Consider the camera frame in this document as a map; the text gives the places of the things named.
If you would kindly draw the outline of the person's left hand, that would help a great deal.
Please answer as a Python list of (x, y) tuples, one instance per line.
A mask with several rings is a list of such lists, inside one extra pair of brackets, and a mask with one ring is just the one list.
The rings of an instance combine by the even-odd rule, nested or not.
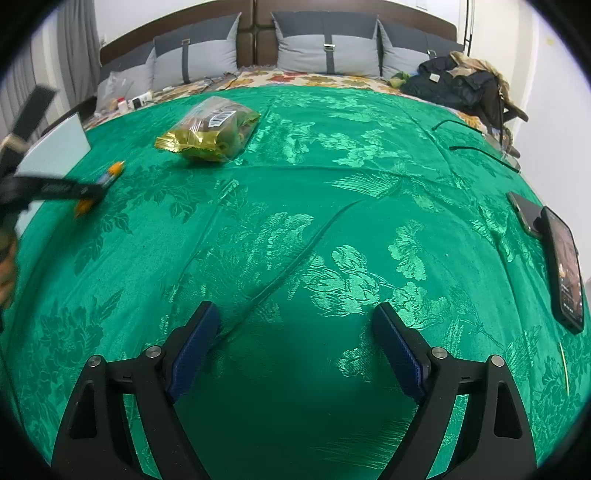
[(18, 276), (16, 254), (18, 238), (14, 231), (1, 231), (0, 302), (1, 308), (9, 308), (13, 302)]

